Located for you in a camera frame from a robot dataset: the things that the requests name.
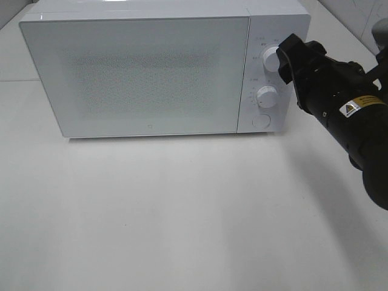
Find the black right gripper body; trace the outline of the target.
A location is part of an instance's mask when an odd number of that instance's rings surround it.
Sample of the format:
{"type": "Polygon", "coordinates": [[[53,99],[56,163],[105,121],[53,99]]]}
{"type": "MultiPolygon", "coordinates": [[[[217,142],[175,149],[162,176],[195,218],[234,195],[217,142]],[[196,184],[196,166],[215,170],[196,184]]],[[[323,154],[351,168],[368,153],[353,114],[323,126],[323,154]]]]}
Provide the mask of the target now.
{"type": "Polygon", "coordinates": [[[313,115],[342,146],[387,144],[387,104],[373,82],[387,80],[387,61],[369,72],[356,62],[326,56],[292,62],[298,105],[313,115]]]}

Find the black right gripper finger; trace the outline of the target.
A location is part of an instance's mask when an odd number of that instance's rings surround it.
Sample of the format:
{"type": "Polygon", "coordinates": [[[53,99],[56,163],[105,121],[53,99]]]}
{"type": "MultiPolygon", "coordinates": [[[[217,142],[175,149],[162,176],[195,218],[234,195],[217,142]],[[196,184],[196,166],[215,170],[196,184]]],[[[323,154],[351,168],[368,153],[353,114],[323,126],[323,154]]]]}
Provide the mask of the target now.
{"type": "Polygon", "coordinates": [[[281,79],[289,84],[298,79],[299,60],[296,54],[277,53],[279,59],[278,73],[281,79]]]}
{"type": "Polygon", "coordinates": [[[298,76],[333,72],[333,61],[326,56],[327,52],[320,42],[304,42],[296,34],[291,34],[280,43],[278,53],[298,55],[298,76]]]}

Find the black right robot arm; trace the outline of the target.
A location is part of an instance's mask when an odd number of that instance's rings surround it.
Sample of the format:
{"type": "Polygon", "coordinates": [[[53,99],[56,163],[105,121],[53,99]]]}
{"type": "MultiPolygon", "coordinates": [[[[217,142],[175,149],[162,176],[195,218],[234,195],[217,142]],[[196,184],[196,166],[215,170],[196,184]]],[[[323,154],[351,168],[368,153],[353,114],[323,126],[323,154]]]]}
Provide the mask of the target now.
{"type": "Polygon", "coordinates": [[[336,61],[317,41],[291,34],[278,46],[278,73],[293,83],[297,104],[313,115],[361,170],[370,199],[387,209],[387,46],[369,72],[336,61]]]}

